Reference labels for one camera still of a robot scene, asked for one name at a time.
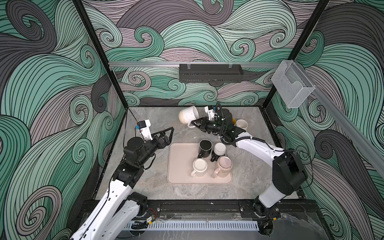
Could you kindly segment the cream speckled mug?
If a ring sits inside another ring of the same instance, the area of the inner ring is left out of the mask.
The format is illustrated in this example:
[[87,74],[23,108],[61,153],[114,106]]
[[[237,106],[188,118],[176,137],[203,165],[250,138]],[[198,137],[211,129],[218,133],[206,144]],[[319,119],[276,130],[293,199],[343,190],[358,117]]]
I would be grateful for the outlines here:
[[195,106],[185,108],[179,112],[179,120],[183,125],[188,128],[195,128],[192,121],[199,119],[199,113]]

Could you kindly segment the black mug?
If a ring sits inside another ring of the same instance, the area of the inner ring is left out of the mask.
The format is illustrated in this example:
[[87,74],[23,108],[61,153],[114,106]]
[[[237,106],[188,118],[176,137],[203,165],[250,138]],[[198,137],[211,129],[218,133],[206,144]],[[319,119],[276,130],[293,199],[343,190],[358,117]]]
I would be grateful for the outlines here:
[[213,144],[210,140],[201,140],[199,142],[199,154],[198,158],[207,158],[212,152]]

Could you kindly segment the cream white mug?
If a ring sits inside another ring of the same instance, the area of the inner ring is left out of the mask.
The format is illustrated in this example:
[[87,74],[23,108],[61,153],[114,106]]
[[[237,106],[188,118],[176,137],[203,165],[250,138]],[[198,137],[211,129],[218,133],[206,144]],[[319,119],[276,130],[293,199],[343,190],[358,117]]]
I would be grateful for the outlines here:
[[193,162],[193,171],[191,172],[190,176],[192,178],[194,177],[202,177],[205,175],[206,170],[208,168],[208,163],[204,159],[196,159]]

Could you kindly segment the pink iridescent mug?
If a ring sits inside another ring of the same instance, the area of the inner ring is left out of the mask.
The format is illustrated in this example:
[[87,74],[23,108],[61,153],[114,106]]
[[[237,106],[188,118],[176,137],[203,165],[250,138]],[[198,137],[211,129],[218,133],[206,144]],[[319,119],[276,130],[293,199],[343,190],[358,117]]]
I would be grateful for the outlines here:
[[217,161],[217,168],[213,172],[213,178],[225,178],[231,172],[233,167],[232,160],[229,157],[221,156]]

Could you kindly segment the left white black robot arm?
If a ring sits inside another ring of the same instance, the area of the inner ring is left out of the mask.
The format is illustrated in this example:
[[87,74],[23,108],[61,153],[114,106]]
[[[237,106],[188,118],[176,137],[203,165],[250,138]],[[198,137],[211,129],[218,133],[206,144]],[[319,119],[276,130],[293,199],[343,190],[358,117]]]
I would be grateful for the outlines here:
[[174,128],[133,137],[124,148],[124,156],[113,173],[109,186],[90,216],[71,236],[72,240],[114,240],[123,228],[147,211],[148,198],[133,191],[145,171],[145,163],[172,142]]

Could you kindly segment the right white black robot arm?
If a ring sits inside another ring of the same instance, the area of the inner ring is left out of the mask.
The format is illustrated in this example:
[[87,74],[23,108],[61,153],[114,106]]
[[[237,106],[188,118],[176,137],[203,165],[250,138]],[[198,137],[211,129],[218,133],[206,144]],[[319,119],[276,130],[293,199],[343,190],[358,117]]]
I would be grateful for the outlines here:
[[221,105],[205,107],[206,117],[187,120],[189,126],[219,137],[222,144],[243,149],[272,168],[272,183],[254,201],[258,216],[266,216],[280,200],[297,191],[307,180],[298,151],[282,149],[247,132],[244,120],[234,120],[231,112]]

